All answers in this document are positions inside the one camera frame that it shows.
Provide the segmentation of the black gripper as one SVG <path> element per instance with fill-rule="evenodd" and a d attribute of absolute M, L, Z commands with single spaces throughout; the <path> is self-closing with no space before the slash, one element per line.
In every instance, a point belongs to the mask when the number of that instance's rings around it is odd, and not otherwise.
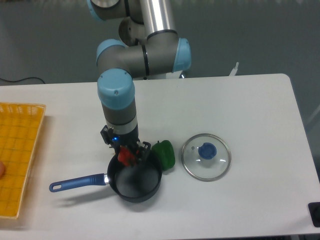
<path fill-rule="evenodd" d="M 129 133 L 118 134 L 113 128 L 105 125 L 100 131 L 100 134 L 104 143 L 114 149 L 117 160 L 119 156 L 124 156 L 124 146 L 130 149 L 135 155 L 136 164 L 145 162 L 150 155 L 151 144 L 146 141 L 140 141 L 138 126 Z"/>

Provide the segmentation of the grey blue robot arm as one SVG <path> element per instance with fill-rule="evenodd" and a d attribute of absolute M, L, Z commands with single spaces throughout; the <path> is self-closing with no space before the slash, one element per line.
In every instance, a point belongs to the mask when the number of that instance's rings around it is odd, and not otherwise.
<path fill-rule="evenodd" d="M 185 71 L 192 63 L 191 47 L 175 28 L 168 0 L 89 0 L 92 16 L 102 21 L 123 19 L 130 40 L 107 39 L 96 51 L 97 92 L 106 127 L 102 137 L 117 160 L 133 166 L 149 155 L 140 142 L 135 102 L 135 78 Z"/>

